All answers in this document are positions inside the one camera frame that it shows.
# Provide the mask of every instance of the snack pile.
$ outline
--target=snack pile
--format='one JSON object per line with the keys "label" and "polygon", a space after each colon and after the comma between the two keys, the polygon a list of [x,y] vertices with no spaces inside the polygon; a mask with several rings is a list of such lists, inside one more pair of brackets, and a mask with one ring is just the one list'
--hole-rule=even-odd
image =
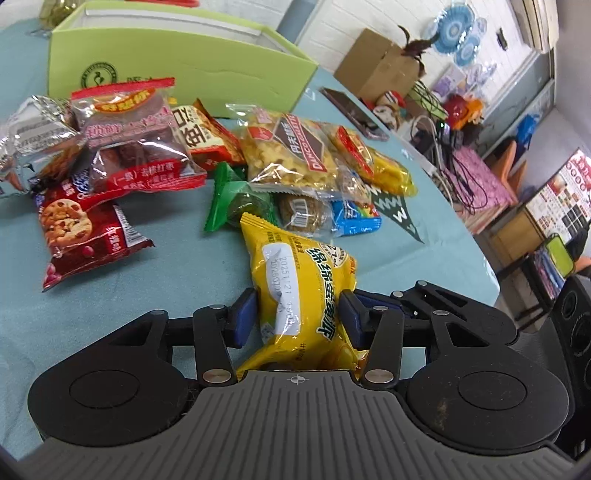
{"label": "snack pile", "polygon": [[379,229],[368,184],[412,196],[402,165],[341,125],[229,104],[230,132],[198,99],[176,105],[173,78],[115,83],[70,99],[28,98],[0,125],[0,198],[34,199],[50,251],[43,290],[153,247],[114,200],[201,187],[213,176],[204,230],[241,228],[259,291],[263,347],[238,370],[359,370],[337,315],[356,261],[332,239]]}

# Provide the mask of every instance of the green candy wrapper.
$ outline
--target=green candy wrapper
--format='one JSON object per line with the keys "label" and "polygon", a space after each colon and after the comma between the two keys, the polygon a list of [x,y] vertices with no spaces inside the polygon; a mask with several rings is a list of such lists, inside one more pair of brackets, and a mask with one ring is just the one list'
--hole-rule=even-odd
{"label": "green candy wrapper", "polygon": [[251,213],[277,225],[273,200],[269,193],[255,192],[226,162],[220,162],[215,170],[215,189],[212,206],[205,222],[206,232],[215,232],[226,223],[240,227],[244,212]]}

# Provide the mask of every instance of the metal screw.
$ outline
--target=metal screw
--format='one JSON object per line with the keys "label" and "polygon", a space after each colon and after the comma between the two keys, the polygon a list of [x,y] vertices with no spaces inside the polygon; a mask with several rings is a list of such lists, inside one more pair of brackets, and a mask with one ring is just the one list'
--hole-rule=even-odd
{"label": "metal screw", "polygon": [[232,378],[232,374],[223,368],[212,368],[203,374],[203,379],[207,383],[224,383]]}
{"label": "metal screw", "polygon": [[365,373],[365,379],[371,383],[384,384],[394,380],[394,374],[388,370],[375,368]]}

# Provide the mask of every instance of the chocolate chip cookie image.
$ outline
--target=chocolate chip cookie image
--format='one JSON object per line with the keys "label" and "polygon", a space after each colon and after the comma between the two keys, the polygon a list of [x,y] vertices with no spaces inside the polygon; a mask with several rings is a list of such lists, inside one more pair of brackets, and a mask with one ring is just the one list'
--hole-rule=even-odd
{"label": "chocolate chip cookie image", "polygon": [[92,233],[92,222],[80,204],[60,199],[41,214],[41,226],[49,247],[64,248],[84,242]]}

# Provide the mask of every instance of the blue snack packet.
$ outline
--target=blue snack packet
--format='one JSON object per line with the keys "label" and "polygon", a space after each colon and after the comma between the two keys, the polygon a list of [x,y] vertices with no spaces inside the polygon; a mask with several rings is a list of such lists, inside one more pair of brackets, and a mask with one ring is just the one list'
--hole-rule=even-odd
{"label": "blue snack packet", "polygon": [[333,202],[334,223],[342,235],[375,232],[382,219],[373,203],[359,203],[351,200]]}

